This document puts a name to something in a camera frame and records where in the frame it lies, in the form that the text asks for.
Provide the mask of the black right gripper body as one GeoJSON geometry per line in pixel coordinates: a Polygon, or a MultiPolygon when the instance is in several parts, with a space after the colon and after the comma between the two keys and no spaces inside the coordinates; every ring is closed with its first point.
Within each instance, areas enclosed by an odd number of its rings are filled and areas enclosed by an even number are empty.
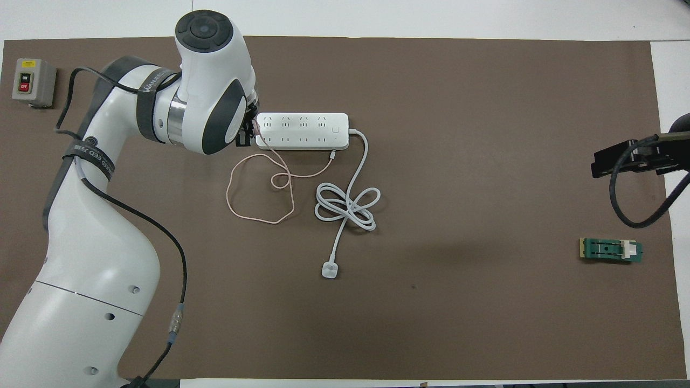
{"type": "Polygon", "coordinates": [[[649,145],[652,154],[646,157],[646,165],[657,170],[657,175],[676,170],[689,172],[689,132],[675,131],[653,135],[649,145]]]}

